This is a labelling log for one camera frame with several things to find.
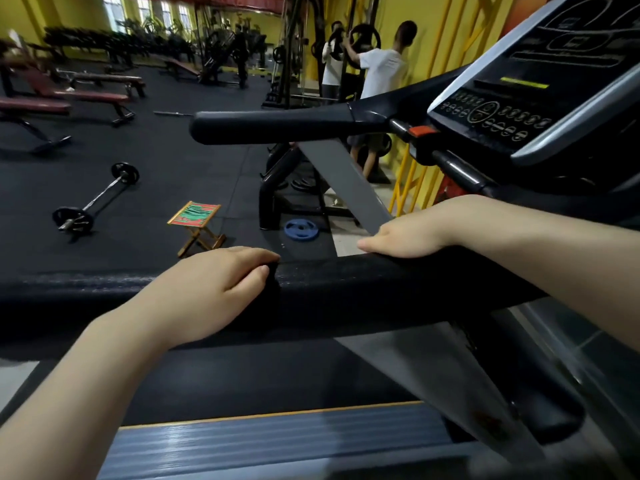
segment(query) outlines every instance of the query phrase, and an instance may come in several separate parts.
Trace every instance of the red valance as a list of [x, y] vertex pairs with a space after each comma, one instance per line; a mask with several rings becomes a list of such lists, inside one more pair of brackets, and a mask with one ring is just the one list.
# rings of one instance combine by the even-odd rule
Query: red valance
[[202, 4], [216, 7], [235, 7], [282, 14], [282, 0], [167, 0], [172, 3]]

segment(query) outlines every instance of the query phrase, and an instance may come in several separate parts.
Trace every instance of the window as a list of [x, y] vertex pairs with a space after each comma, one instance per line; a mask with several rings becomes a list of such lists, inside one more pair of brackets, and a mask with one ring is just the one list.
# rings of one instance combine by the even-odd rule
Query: window
[[145, 23], [145, 20], [151, 16], [151, 2], [149, 0], [138, 0], [138, 10], [140, 11], [140, 21]]
[[180, 13], [180, 21], [184, 26], [184, 30], [191, 31], [191, 17], [189, 16], [189, 9], [185, 5], [178, 5], [178, 13]]
[[162, 6], [162, 21], [164, 23], [164, 28], [166, 29], [166, 32], [169, 33], [168, 29], [173, 24], [173, 21], [171, 19], [171, 7], [169, 6], [168, 2], [161, 2], [161, 6]]
[[122, 25], [118, 25], [118, 22], [124, 22], [124, 8], [122, 7], [122, 0], [102, 0], [104, 7], [107, 10], [107, 17], [109, 18], [109, 24], [111, 30], [114, 32], [126, 33], [126, 29]]

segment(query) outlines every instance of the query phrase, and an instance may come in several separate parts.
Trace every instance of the control panel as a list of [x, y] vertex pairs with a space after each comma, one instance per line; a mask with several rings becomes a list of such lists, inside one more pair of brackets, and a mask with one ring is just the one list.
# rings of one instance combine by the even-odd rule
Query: control panel
[[640, 0], [552, 0], [429, 107], [518, 165], [549, 159], [640, 102]]

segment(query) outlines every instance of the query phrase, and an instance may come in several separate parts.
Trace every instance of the gray shorts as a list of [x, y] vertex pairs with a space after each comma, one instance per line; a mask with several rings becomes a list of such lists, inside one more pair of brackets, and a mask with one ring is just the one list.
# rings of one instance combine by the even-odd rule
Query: gray shorts
[[356, 136], [349, 136], [347, 138], [347, 144], [351, 147], [360, 148], [366, 146], [370, 152], [379, 152], [384, 148], [384, 133], [372, 133], [372, 134], [359, 134]]
[[[330, 84], [322, 85], [322, 97], [329, 99], [338, 99], [340, 97], [340, 86], [331, 86]], [[335, 104], [337, 101], [322, 101], [324, 106]]]

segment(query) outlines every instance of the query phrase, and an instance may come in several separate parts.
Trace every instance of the white t-shirt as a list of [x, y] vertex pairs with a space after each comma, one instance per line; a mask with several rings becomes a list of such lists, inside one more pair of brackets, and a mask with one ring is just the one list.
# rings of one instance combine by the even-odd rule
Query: white t-shirt
[[326, 63], [324, 75], [322, 76], [322, 84], [325, 86], [340, 86], [340, 80], [342, 78], [343, 62], [337, 61], [331, 56], [335, 42], [336, 40], [331, 41], [331, 47], [329, 47], [329, 42], [325, 42], [322, 51], [322, 58]]
[[406, 62], [392, 48], [374, 48], [360, 54], [360, 67], [369, 69], [360, 96], [360, 99], [364, 99], [397, 89], [404, 76]]

